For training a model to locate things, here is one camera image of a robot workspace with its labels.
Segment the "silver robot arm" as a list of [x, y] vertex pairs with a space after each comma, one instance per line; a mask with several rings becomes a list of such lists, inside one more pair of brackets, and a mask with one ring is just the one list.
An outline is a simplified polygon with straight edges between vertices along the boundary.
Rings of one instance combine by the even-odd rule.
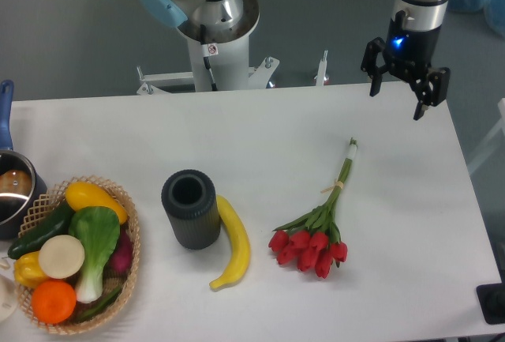
[[395, 0], [386, 39], [367, 43], [361, 70], [371, 79], [370, 95], [381, 89], [383, 75], [407, 83], [417, 97], [415, 120], [447, 98], [451, 70], [432, 66], [449, 0]]

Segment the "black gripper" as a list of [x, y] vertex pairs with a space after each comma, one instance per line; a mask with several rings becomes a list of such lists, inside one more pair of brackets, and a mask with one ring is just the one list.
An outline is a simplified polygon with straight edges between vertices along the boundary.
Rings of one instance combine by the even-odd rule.
[[421, 119], [430, 107], [436, 107], [447, 98], [451, 78], [448, 67], [433, 68], [431, 59], [436, 49], [440, 28], [429, 31], [412, 31], [404, 28], [406, 12], [399, 10], [390, 22], [387, 41], [377, 37], [367, 43], [361, 70], [371, 79], [369, 95], [380, 92], [383, 75], [409, 81], [417, 97], [413, 114]]

